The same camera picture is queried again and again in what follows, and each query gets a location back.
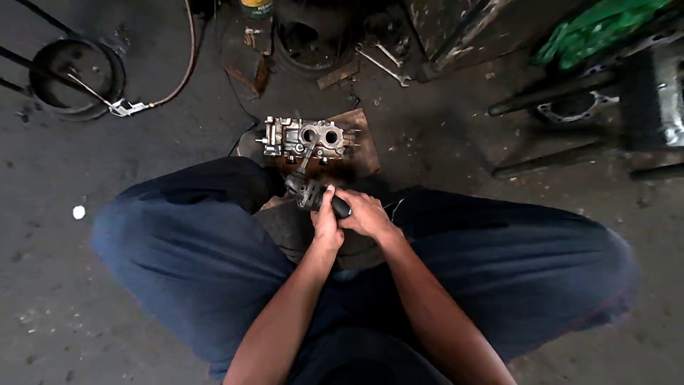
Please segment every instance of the dark blue pants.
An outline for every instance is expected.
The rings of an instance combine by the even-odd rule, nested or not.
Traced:
[[[94,250],[213,377],[295,268],[252,217],[281,192],[273,170],[222,158],[133,186],[95,221]],[[629,246],[571,212],[424,190],[404,199],[394,222],[504,361],[609,322],[635,299]],[[304,346],[338,326],[415,346],[386,264],[328,280]]]

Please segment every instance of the man's right hand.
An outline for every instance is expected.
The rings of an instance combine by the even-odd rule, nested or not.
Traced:
[[[338,221],[339,227],[352,229],[378,241],[386,235],[400,235],[402,231],[390,221],[379,199],[352,190],[335,189],[335,195],[342,198],[352,209],[352,215]]]

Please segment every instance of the can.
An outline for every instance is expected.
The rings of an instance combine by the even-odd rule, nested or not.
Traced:
[[[265,18],[271,14],[273,0],[240,0],[242,10],[251,18]]]

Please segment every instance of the wrench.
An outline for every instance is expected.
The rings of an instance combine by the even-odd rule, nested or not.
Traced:
[[[361,55],[364,55],[368,60],[372,61],[376,66],[379,66],[381,69],[384,69],[385,72],[387,72],[388,74],[392,75],[392,77],[394,77],[396,80],[399,80],[399,83],[402,85],[402,87],[408,87],[408,84],[406,83],[406,80],[411,80],[411,78],[410,78],[409,76],[406,76],[406,75],[397,75],[396,73],[394,73],[394,72],[388,70],[387,68],[385,68],[385,66],[383,66],[382,64],[380,64],[377,60],[375,60],[375,59],[371,58],[370,56],[368,56],[368,54],[365,53],[364,51],[361,51],[361,50],[363,49],[363,46],[362,46],[360,43],[358,43],[358,44],[355,46],[355,48],[356,48],[356,52],[359,52]]]
[[[380,50],[381,50],[382,52],[384,52],[384,54],[387,55],[388,58],[392,59],[392,61],[394,62],[394,64],[397,65],[397,67],[399,67],[399,68],[402,67],[402,64],[403,64],[404,62],[402,62],[401,60],[397,60],[397,58],[395,58],[394,55],[392,55],[391,53],[389,53],[389,51],[387,51],[387,48],[383,47],[382,44],[380,44],[380,42],[377,42],[377,43],[375,44],[375,46],[376,46],[377,48],[380,48]]]

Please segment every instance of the white object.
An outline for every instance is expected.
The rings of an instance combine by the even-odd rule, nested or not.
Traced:
[[[74,210],[72,210],[72,213],[74,214],[74,219],[83,219],[83,217],[86,216],[86,208],[83,206],[76,206],[74,207]]]

